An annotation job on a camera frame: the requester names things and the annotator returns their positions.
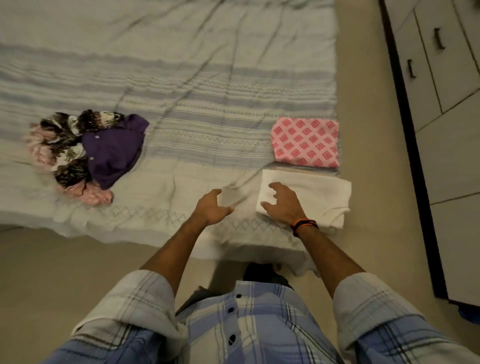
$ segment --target plaid shirt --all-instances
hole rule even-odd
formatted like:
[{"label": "plaid shirt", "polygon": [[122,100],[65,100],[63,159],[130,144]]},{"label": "plaid shirt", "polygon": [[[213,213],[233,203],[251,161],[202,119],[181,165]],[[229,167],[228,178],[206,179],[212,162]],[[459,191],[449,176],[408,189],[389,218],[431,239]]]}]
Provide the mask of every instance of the plaid shirt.
[{"label": "plaid shirt", "polygon": [[[353,363],[480,363],[375,275],[343,280],[333,299],[342,356]],[[175,317],[161,275],[125,276],[45,363],[343,363],[290,288],[237,282]]]}]

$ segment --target wristband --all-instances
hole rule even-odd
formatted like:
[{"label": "wristband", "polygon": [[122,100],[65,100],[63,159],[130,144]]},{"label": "wristband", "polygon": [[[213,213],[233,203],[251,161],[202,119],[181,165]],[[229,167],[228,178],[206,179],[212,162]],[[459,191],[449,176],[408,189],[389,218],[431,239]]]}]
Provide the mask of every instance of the wristband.
[{"label": "wristband", "polygon": [[305,226],[305,225],[310,225],[310,226],[313,226],[314,228],[318,229],[318,225],[317,225],[317,222],[315,220],[309,220],[307,218],[301,218],[295,224],[290,226],[293,230],[293,236],[298,238],[299,237],[298,234],[297,234],[298,229],[300,229],[300,227]]}]

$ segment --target floor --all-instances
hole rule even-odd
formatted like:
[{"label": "floor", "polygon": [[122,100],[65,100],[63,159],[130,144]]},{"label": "floor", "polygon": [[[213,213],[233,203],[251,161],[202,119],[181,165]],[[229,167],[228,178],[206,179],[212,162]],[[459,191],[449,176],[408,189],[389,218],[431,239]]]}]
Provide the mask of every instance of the floor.
[{"label": "floor", "polygon": [[[377,0],[337,0],[337,13],[342,177],[353,182],[352,211],[338,244],[437,328],[480,354],[475,345],[480,326],[461,319],[455,306],[433,296]],[[65,239],[47,230],[2,232],[0,362],[45,358],[124,274],[154,251],[88,237]],[[243,268],[233,262],[222,266],[231,278]],[[215,267],[211,261],[189,261],[177,307],[198,285],[209,285]],[[282,273],[335,342],[331,300],[321,280],[310,273],[295,278],[285,268]],[[220,283],[228,285],[225,280]]]}]

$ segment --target white towel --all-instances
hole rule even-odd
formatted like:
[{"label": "white towel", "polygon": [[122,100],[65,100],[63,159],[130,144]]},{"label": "white towel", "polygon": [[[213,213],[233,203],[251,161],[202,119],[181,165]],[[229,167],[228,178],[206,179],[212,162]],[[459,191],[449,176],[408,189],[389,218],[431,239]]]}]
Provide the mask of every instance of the white towel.
[{"label": "white towel", "polygon": [[351,182],[324,175],[263,170],[256,211],[264,215],[267,212],[260,202],[276,204],[275,191],[268,187],[272,182],[280,182],[295,191],[303,211],[318,226],[343,228],[344,214],[350,211]]}]

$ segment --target wrinkled sheet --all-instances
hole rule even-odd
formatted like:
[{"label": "wrinkled sheet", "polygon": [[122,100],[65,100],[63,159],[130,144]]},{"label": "wrinkled sheet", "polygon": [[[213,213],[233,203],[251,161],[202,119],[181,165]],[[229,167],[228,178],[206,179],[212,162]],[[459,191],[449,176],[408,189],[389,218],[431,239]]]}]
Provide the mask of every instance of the wrinkled sheet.
[{"label": "wrinkled sheet", "polygon": [[[161,246],[212,188],[236,211],[193,256],[312,267],[255,213],[279,116],[336,117],[334,0],[7,0],[0,3],[0,223]],[[110,206],[55,191],[21,140],[55,111],[137,113],[142,156]]]}]

